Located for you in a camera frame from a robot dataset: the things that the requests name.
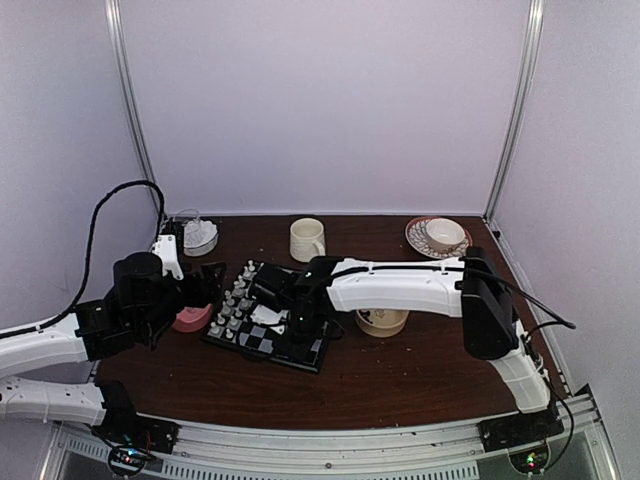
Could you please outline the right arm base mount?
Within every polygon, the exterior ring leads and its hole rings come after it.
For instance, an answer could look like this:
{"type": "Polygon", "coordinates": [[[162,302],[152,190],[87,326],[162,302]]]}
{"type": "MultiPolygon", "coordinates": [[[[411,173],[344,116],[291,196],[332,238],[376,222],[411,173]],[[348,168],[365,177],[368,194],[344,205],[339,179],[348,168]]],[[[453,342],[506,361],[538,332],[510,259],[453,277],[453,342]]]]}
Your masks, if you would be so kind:
{"type": "Polygon", "coordinates": [[[505,450],[511,467],[519,474],[541,474],[551,462],[548,440],[564,432],[558,415],[545,411],[517,413],[478,424],[486,453],[505,450]]]}

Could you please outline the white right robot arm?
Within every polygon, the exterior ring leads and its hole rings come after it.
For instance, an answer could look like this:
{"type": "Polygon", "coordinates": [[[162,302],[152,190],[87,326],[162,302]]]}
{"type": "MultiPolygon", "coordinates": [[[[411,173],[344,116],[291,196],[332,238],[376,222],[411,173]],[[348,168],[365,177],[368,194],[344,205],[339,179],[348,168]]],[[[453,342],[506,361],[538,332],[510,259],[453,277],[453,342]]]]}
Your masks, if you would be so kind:
{"type": "Polygon", "coordinates": [[[406,310],[459,319],[465,351],[498,372],[520,412],[513,433],[530,442],[551,424],[548,373],[530,346],[512,286],[493,267],[480,247],[438,261],[315,257],[293,283],[286,331],[295,341],[307,340],[315,335],[323,309],[406,310]]]}

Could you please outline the cream bowl of black pieces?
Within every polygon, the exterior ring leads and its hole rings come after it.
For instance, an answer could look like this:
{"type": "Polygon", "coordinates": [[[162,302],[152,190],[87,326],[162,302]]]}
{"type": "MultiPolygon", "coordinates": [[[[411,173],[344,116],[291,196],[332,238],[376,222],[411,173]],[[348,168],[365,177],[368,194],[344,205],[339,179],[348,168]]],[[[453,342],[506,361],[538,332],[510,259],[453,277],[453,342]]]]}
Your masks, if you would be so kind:
{"type": "Polygon", "coordinates": [[[356,311],[356,324],[367,335],[388,338],[400,333],[409,312],[406,310],[369,309],[356,311]]]}

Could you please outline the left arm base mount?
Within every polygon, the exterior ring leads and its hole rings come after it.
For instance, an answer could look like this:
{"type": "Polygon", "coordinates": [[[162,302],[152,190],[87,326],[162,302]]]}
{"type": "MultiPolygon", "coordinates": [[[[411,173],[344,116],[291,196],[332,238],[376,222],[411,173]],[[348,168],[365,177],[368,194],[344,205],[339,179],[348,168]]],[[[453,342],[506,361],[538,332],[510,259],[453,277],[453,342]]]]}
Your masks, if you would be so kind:
{"type": "Polygon", "coordinates": [[[149,464],[158,464],[160,454],[171,454],[178,439],[175,422],[135,415],[105,420],[89,426],[90,432],[108,448],[106,463],[111,472],[122,478],[140,474],[149,464]]]}

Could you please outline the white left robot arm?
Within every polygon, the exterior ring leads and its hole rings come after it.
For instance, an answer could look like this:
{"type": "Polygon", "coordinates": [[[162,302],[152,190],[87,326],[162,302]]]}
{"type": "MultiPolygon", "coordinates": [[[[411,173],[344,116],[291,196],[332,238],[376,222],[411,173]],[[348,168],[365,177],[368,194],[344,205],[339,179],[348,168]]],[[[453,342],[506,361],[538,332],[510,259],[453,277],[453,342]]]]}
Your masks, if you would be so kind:
{"type": "Polygon", "coordinates": [[[114,285],[102,299],[79,303],[62,317],[1,333],[1,416],[106,427],[123,444],[144,424],[119,382],[60,384],[22,378],[46,366],[94,362],[137,345],[156,349],[186,307],[214,306],[222,296],[223,262],[180,279],[159,256],[134,253],[115,263],[114,285]]]}

